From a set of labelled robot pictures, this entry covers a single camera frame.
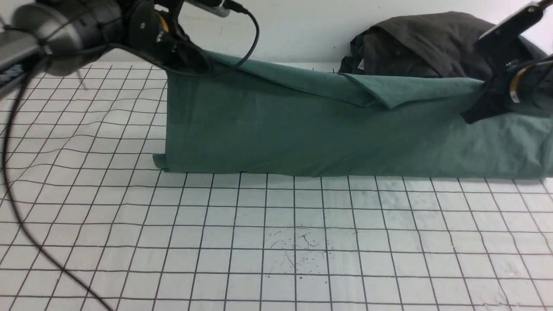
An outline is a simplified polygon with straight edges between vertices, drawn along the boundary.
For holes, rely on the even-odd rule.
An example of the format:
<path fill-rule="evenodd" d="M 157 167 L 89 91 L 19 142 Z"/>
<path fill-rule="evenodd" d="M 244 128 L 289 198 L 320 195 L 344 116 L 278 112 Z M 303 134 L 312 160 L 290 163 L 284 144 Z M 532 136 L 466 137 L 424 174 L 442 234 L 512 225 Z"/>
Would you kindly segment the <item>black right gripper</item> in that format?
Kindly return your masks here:
<path fill-rule="evenodd" d="M 533 62 L 530 61 L 514 61 L 497 70 L 484 83 L 482 94 L 476 102 L 462 112 L 464 122 L 474 124 L 509 113 L 536 116 L 537 108 L 531 100 L 522 100 L 518 95 L 519 80 L 532 66 Z"/>

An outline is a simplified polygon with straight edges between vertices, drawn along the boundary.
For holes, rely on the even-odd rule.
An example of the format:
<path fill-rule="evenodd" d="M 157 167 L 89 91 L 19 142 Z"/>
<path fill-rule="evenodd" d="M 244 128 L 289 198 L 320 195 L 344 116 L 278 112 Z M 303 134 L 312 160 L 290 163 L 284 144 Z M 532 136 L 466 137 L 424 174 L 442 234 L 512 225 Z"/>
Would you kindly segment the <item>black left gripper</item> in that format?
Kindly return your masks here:
<path fill-rule="evenodd" d="M 211 73 L 213 63 L 178 23 L 183 4 L 183 0 L 131 1 L 126 8 L 126 44 L 170 69 Z"/>

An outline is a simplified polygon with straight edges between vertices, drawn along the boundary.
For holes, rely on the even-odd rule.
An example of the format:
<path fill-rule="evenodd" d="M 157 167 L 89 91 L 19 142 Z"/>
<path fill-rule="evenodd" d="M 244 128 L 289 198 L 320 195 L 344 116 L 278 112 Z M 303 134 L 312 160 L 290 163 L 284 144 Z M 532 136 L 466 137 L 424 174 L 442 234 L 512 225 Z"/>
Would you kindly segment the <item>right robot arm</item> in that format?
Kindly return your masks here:
<path fill-rule="evenodd" d="M 553 114 L 552 57 L 510 64 L 484 83 L 472 106 L 461 113 L 466 124 L 504 114 L 551 117 Z"/>

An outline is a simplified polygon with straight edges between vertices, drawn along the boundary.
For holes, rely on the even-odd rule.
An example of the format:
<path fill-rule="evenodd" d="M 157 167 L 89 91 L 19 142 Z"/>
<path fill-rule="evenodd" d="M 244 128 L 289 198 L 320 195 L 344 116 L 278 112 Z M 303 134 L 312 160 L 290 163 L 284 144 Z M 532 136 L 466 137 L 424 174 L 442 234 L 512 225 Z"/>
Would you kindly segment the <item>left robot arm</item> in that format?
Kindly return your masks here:
<path fill-rule="evenodd" d="M 39 72 L 68 76 L 121 49 L 157 66 L 210 73 L 205 52 L 154 0 L 36 0 L 16 9 L 1 32 L 1 89 Z"/>

